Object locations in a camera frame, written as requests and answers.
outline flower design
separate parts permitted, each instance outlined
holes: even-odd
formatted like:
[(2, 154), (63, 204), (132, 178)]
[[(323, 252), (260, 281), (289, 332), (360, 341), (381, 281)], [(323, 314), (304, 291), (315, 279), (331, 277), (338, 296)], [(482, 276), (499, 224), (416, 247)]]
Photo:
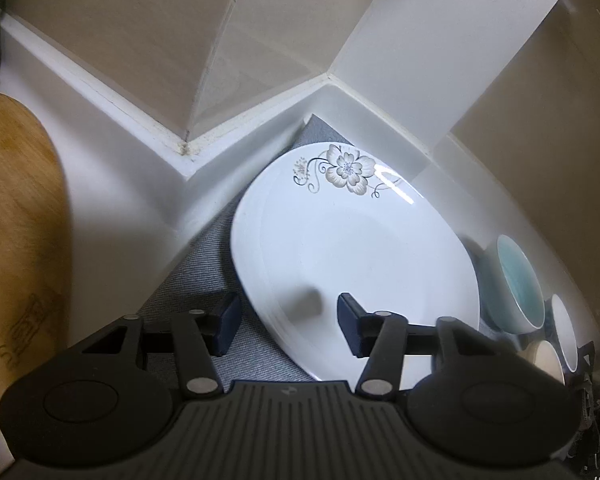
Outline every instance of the flower design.
[(294, 182), (298, 186), (306, 186), (311, 193), (320, 191), (320, 174), (323, 174), (335, 187), (346, 187), (349, 192), (356, 195), (366, 194), (371, 190), (371, 198), (379, 198), (380, 192), (389, 187), (400, 186), (402, 179), (397, 177), (390, 182), (378, 178), (376, 175), (376, 162), (370, 156), (360, 155), (360, 151), (353, 146), (345, 146), (352, 153), (343, 150), (342, 146), (330, 144), (329, 149), (319, 155), (306, 160), (301, 157), (293, 165)]
[(308, 168), (306, 164), (306, 159), (304, 158), (304, 156), (302, 156), (299, 160), (296, 160), (296, 163), (294, 164), (294, 175), (303, 178), (307, 175), (307, 172)]
[(356, 195), (364, 195), (368, 177), (374, 174), (376, 162), (366, 155), (343, 152), (334, 144), (329, 145), (327, 161), (331, 165), (326, 171), (326, 178), (335, 187), (345, 187)]

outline gray fabric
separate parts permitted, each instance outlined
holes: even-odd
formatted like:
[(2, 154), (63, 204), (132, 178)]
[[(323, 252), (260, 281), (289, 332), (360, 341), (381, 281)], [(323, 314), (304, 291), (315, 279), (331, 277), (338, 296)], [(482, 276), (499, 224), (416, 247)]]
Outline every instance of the gray fabric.
[[(313, 142), (343, 142), (347, 139), (328, 124), (312, 116), (291, 149)], [(231, 260), (229, 234), (242, 194), (229, 203), (214, 222), (191, 243), (189, 254), (139, 310), (146, 320), (167, 319), (175, 312), (211, 309), (225, 292), (240, 294), (242, 323), (230, 350), (213, 358), (225, 387), (234, 379), (267, 381), (312, 380), (273, 341), (253, 311), (240, 286)], [(173, 355), (150, 355), (148, 370), (169, 386), (177, 386)]]

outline white bowl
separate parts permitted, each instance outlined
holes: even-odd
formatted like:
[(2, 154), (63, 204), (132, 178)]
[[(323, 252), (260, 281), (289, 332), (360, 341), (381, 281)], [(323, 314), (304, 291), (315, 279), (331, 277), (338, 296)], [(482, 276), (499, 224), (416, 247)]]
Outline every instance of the white bowl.
[(564, 384), (564, 373), (560, 359), (554, 346), (548, 341), (534, 341), (518, 354), (543, 372), (551, 375), (556, 381)]
[(546, 306), (547, 311), (551, 313), (547, 315), (547, 333), (560, 345), (560, 353), (566, 368), (570, 372), (575, 372), (578, 368), (578, 344), (567, 309), (557, 294), (546, 300)]
[(496, 238), (478, 264), (480, 298), (505, 332), (527, 334), (544, 324), (538, 277), (522, 249), (508, 236)]

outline white plate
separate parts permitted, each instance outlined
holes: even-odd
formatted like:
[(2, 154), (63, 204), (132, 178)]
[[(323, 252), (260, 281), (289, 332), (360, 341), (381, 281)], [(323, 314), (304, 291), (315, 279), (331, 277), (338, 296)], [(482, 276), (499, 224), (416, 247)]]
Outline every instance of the white plate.
[[(240, 201), (231, 252), (266, 328), (318, 380), (353, 388), (366, 362), (340, 332), (341, 292), (414, 324), (454, 316), (478, 327), (474, 268), (455, 233), (397, 173), (347, 144), (309, 144), (270, 164)], [(400, 386), (430, 363), (405, 357)]]
[(571, 324), (571, 318), (560, 296), (557, 294), (552, 295), (546, 302), (551, 306), (553, 316), (552, 330), (558, 338), (558, 343), (560, 343), (564, 363), (567, 365), (569, 371), (573, 373), (578, 369), (578, 345), (573, 325)]

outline cutting board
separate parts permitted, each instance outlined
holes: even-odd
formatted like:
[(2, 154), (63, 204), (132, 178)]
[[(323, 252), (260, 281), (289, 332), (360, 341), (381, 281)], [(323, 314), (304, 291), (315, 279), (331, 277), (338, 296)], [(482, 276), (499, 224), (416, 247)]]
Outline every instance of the cutting board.
[(70, 241), (51, 140), (27, 108), (0, 94), (0, 396), (64, 345)]

